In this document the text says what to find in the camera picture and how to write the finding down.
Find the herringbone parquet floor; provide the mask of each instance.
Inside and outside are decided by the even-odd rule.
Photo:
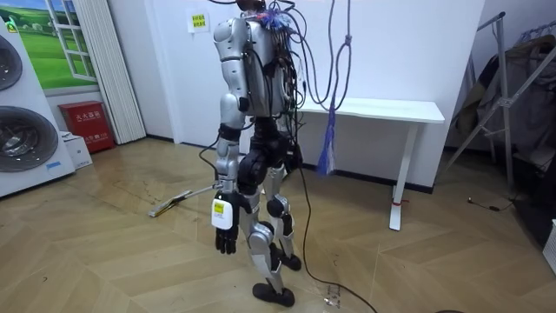
[[[234,256],[213,249],[213,195],[158,219],[156,203],[211,183],[197,148],[153,139],[94,155],[94,166],[0,200],[0,312],[368,312],[347,292],[283,268],[290,309],[250,295],[262,282],[242,238]],[[462,162],[434,195],[407,192],[402,231],[388,229],[390,189],[307,171],[314,215],[312,271],[359,292],[381,313],[556,311],[556,279],[507,204],[503,177]],[[308,215],[299,173],[283,192],[295,214],[297,251]]]

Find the white curtain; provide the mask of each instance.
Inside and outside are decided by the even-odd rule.
[[[107,0],[73,0],[117,143],[146,136]]]

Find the white wall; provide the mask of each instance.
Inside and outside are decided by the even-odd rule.
[[[354,56],[349,97],[424,100],[436,102],[447,117],[443,125],[421,128],[414,148],[408,181],[432,186],[446,140],[461,79],[479,22],[483,0],[354,1],[352,32]],[[334,38],[345,33],[345,6],[336,10]],[[313,29],[309,42],[325,43],[328,5],[302,2]],[[328,56],[319,53],[318,64]],[[321,70],[321,85],[324,84]],[[306,114],[301,132],[303,151],[316,163],[327,118]],[[338,117],[336,165],[339,169],[396,179],[405,142],[404,123]]]
[[[166,95],[143,1],[109,0],[147,134],[173,138]]]
[[[63,131],[68,131],[68,126],[63,120],[62,113],[58,108],[58,104],[79,103],[83,101],[103,102],[103,96],[99,91],[95,91],[75,95],[46,97],[46,100],[49,103],[52,114],[54,115],[54,119],[56,120],[56,124],[58,124],[58,128]]]
[[[349,97],[427,100],[451,117],[471,50],[484,0],[353,1],[354,67]],[[299,1],[309,23],[308,41],[324,82],[329,1]],[[168,0],[152,5],[151,23],[160,27],[157,54],[169,102],[180,117],[183,141],[208,145],[219,124],[219,100],[226,92],[212,34],[190,35],[184,19],[192,7],[207,8],[212,30],[236,16],[235,6]],[[338,1],[334,17],[334,46],[345,35],[346,2]],[[306,162],[316,163],[321,151],[324,116],[306,114],[301,132]],[[403,149],[403,123],[339,117],[337,167],[396,178]],[[432,186],[447,135],[444,125],[425,127],[418,135],[408,181]]]
[[[486,0],[485,9],[480,17],[480,23],[484,23],[499,14],[506,12],[504,17],[504,32],[506,47],[511,48],[520,38],[524,31],[537,28],[540,25],[550,23],[556,19],[556,1],[554,0]],[[481,71],[487,65],[488,60],[498,53],[496,40],[494,39],[491,27],[477,33],[473,43],[473,61],[475,72],[479,77]],[[466,82],[462,84],[462,92],[458,99],[456,112],[460,110],[465,101],[469,86]],[[450,130],[447,146],[460,146],[465,140],[456,130]],[[478,136],[471,146],[473,149],[487,150],[487,140],[483,136]]]

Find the red fire extinguisher box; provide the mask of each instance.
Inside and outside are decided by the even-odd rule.
[[[68,131],[85,140],[89,153],[114,148],[114,138],[104,115],[103,103],[87,101],[58,105]]]

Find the desk leg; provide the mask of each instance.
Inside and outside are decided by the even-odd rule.
[[[417,123],[409,124],[406,147],[403,150],[400,174],[398,175],[398,183],[394,186],[394,199],[392,201],[392,208],[390,210],[391,230],[400,230],[401,227],[401,197],[403,196],[403,190],[406,185],[407,171],[409,170],[409,163],[411,161],[411,155],[413,154],[418,128],[419,125]]]

